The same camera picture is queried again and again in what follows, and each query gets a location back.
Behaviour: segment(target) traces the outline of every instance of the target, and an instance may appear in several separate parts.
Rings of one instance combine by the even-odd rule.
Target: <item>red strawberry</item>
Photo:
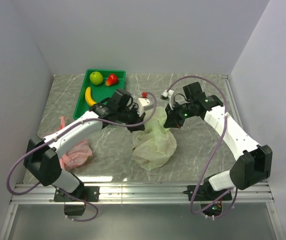
[[[111,73],[106,80],[106,86],[109,87],[114,84],[117,84],[118,82],[119,82],[118,77],[114,73]]]

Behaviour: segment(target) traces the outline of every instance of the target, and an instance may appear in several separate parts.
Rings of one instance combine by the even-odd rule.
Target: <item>translucent plastic bag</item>
[[[145,119],[151,113],[152,110],[147,111]],[[145,130],[133,133],[132,158],[145,170],[163,166],[177,149],[177,141],[170,129],[163,127],[166,119],[165,109],[158,106],[152,119],[145,123]]]
[[[66,117],[60,116],[61,124],[58,130],[66,126]],[[84,164],[89,157],[93,156],[92,150],[89,147],[89,142],[85,138],[66,152],[60,159],[59,164],[62,169],[70,171]]]

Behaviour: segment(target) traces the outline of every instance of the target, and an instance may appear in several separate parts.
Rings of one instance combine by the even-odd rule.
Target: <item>marble surface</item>
[[[84,76],[84,74],[55,75],[38,131],[40,137],[48,135],[59,127],[60,116],[67,117],[67,123],[73,121]],[[171,83],[182,76],[184,74],[127,74],[125,89],[134,97],[140,96],[144,91],[152,92],[159,97]],[[225,82],[221,75],[202,76],[214,81],[226,93]],[[194,79],[184,79],[178,82],[174,87],[175,92],[183,93],[182,87],[194,81]],[[219,92],[209,83],[202,80],[200,83],[207,95],[220,97]],[[158,99],[157,104],[165,107],[167,103]],[[88,136],[93,157],[72,172],[86,182],[197,181],[219,139],[218,134],[199,117],[187,119],[181,129],[172,129],[171,132],[176,139],[177,149],[168,162],[160,168],[147,171],[139,167],[132,159],[132,134],[126,128],[108,126]],[[231,151],[223,143],[212,159],[205,176],[228,170],[234,162]],[[26,173],[24,183],[36,181],[31,173]]]

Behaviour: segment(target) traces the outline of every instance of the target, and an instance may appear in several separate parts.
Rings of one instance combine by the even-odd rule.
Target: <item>white wall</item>
[[[52,78],[13,4],[0,0],[0,229],[11,199],[8,171],[37,132]],[[15,172],[12,186],[24,172]]]
[[[271,0],[231,74],[244,127],[273,150],[269,184],[286,233],[286,1]]]
[[[229,74],[269,0],[12,1],[54,74]]]

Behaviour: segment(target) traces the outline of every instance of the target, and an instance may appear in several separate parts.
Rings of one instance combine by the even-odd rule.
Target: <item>pink plastic bag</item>
[[[61,130],[66,126],[67,118],[64,116],[60,116],[59,119],[61,120],[61,124],[58,130]],[[89,147],[89,142],[85,138],[84,140],[80,141],[74,147],[66,152],[60,159],[59,164],[62,169],[70,171],[72,169],[77,168],[84,164],[88,157],[93,156],[93,152]]]

